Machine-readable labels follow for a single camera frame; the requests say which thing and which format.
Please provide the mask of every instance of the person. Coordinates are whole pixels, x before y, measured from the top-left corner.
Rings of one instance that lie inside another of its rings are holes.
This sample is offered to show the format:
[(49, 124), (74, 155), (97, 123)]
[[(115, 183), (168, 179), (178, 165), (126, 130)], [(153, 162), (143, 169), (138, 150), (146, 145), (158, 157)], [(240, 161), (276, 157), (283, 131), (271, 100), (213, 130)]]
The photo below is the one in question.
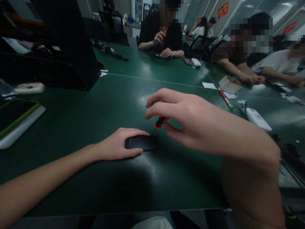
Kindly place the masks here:
[[(111, 14), (111, 18), (108, 18), (108, 15), (103, 15), (108, 23), (109, 29), (114, 30), (116, 33), (122, 33), (122, 22), (121, 17), (114, 16), (114, 2), (113, 0), (104, 0), (103, 2), (103, 10), (104, 12), (107, 12)], [(127, 19), (123, 18), (123, 26), (127, 23)]]
[(139, 49), (161, 53), (162, 58), (183, 57), (181, 26), (174, 20), (180, 0), (162, 0), (141, 25)]
[(296, 87), (304, 86), (304, 78), (297, 75), (301, 58), (305, 57), (304, 37), (291, 49), (271, 53), (266, 58), (254, 64), (252, 70), (276, 81), (285, 81)]
[(247, 84), (264, 83), (265, 78), (256, 75), (247, 66), (246, 56), (251, 47), (245, 44), (253, 41), (255, 36), (262, 35), (264, 30), (269, 29), (270, 18), (266, 13), (258, 13), (248, 18), (247, 22), (235, 26), (231, 29), (231, 41), (215, 49), (211, 56), (211, 62), (223, 67)]
[[(265, 131), (199, 96), (166, 88), (151, 95), (146, 108), (146, 120), (160, 115), (181, 124), (182, 129), (169, 123), (164, 127), (183, 146), (224, 156), (221, 182), (241, 228), (285, 228), (278, 187), (281, 152)], [(99, 143), (2, 184), (0, 228), (8, 228), (89, 164), (141, 156), (142, 149), (124, 147), (125, 140), (136, 135), (149, 136), (139, 129), (120, 128)]]
[(211, 17), (211, 19), (209, 20), (209, 23), (207, 25), (208, 28), (208, 32), (207, 32), (207, 37), (211, 38), (213, 37), (213, 25), (216, 24), (216, 18), (215, 17)]
[(208, 35), (208, 26), (207, 26), (207, 18), (197, 18), (197, 21), (193, 28), (190, 30), (188, 36), (196, 39), (199, 35), (203, 36), (203, 38), (197, 39), (197, 41), (193, 44), (192, 49), (203, 50), (204, 43), (206, 41)]

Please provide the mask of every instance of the long hair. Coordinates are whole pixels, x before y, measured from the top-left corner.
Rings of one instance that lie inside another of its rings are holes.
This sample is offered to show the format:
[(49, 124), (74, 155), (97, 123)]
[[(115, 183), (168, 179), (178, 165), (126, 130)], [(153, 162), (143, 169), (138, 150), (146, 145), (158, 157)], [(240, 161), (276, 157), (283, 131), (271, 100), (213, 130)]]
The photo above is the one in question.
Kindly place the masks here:
[(201, 39), (201, 44), (204, 45), (204, 43), (206, 42), (206, 39), (207, 39), (207, 31), (208, 31), (206, 17), (201, 18), (201, 22), (198, 25), (198, 27), (204, 27), (204, 34), (203, 34), (203, 38)]

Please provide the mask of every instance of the woman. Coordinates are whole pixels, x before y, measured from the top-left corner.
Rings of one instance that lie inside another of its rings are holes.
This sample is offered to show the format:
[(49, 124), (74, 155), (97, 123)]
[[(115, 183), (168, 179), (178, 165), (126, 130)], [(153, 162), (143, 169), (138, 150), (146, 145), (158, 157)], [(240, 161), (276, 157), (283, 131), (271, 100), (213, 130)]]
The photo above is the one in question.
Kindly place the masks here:
[(188, 36), (196, 39), (199, 35), (203, 36), (203, 38), (198, 38), (198, 40), (193, 44), (192, 49), (198, 49), (200, 51), (203, 50), (203, 45), (207, 39), (207, 18), (197, 18), (197, 21), (191, 31), (189, 32)]

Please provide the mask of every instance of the red screwdriver handle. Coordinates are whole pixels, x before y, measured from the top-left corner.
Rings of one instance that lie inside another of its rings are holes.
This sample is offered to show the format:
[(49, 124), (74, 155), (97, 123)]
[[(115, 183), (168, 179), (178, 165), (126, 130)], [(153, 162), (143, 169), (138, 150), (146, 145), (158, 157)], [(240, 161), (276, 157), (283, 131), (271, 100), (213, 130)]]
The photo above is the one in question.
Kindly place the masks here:
[(162, 124), (163, 124), (164, 122), (166, 122), (167, 120), (169, 120), (169, 118), (160, 116), (159, 119), (158, 119), (158, 121), (155, 122), (155, 128), (156, 128), (156, 129), (161, 129)]

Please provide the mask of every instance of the white device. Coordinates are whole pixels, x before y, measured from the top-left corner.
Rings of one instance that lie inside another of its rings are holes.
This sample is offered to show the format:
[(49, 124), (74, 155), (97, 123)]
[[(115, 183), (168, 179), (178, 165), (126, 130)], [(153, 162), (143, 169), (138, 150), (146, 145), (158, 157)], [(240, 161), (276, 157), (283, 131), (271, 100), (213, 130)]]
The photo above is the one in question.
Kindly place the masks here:
[(8, 135), (0, 140), (0, 149), (7, 149), (43, 114), (45, 107), (38, 107), (32, 114), (18, 124)]
[(201, 67), (201, 63), (196, 58), (192, 58), (191, 62), (193, 63), (194, 67), (196, 67), (196, 68), (200, 68)]
[(25, 83), (18, 84), (15, 91), (19, 94), (40, 94), (44, 92), (45, 86), (42, 83)]
[(262, 128), (265, 131), (271, 131), (272, 128), (266, 123), (266, 121), (262, 118), (262, 116), (254, 109), (247, 108), (246, 114), (248, 116), (248, 120), (252, 122), (254, 125)]

